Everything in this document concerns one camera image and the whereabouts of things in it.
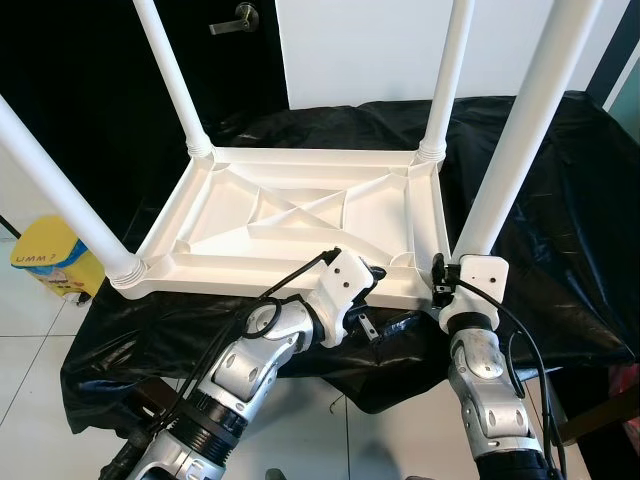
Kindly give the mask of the white plastic table leg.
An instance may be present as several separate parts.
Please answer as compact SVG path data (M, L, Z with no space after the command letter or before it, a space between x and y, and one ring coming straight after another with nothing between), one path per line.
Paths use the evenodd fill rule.
M145 262L114 236L1 96L0 146L12 155L28 177L35 180L37 189L60 212L88 250L95 253L116 291L131 288L145 278Z
M206 163L214 154L214 146L198 118L195 102L189 95L186 79L180 72L177 56L170 45L154 0L132 0L132 3L140 18L148 46L163 77L175 113L178 115L180 128L183 129L186 137L188 155L193 161Z
M603 0L554 0L474 205L452 248L454 259L492 252L602 4Z
M439 163L445 157L445 133L451 119L454 95L460 83L474 4L475 0L453 0L428 124L424 138L415 152L413 165Z

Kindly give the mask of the black glossy tablecloth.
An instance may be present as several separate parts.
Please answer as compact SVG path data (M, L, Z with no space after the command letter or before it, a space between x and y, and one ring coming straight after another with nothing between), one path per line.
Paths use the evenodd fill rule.
M393 150L424 133L429 101L279 111L225 131L234 147ZM628 256L639 233L621 212L637 204L618 187L637 172L639 146L582 91L563 96L495 242L509 264L506 306L529 328L549 369L607 367L637 357L639 283ZM128 300L106 287L93 300L59 374L69 429L132 429L125 404L138 384L182 379L244 298L154 292ZM445 334L434 320L376 308L383 340L348 340L288 362L282 378L320 378L366 413L428 392L445 378Z

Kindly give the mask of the brown wooden table leg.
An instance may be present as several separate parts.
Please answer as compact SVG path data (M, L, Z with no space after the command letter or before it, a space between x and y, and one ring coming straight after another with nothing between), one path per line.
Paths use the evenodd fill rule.
M177 398L177 390L165 378L141 381L131 393L131 401L152 416L172 407Z
M558 426L559 440L557 445L572 445L581 436L594 433L595 430L616 422L627 422L640 415L640 387L623 390L608 399L596 404L590 410L571 417Z

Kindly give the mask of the pink plastic bag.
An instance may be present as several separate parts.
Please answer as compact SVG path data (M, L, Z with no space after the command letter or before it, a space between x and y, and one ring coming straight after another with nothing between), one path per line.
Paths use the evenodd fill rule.
M622 396L640 387L640 365L614 365L607 369L607 394L609 398Z

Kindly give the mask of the yellow cardboard box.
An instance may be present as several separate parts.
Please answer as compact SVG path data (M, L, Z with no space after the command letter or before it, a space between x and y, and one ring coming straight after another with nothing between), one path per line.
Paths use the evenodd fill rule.
M10 264L59 296L77 293L95 297L105 280L101 262L58 215L41 216L24 230Z

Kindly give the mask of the black door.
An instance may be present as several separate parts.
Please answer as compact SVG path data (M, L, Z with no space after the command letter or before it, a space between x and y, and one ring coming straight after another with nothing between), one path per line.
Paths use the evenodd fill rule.
M210 24L259 9L256 32ZM287 109L274 0L155 0L211 141ZM0 0L0 96L134 250L187 168L186 137L132 0Z

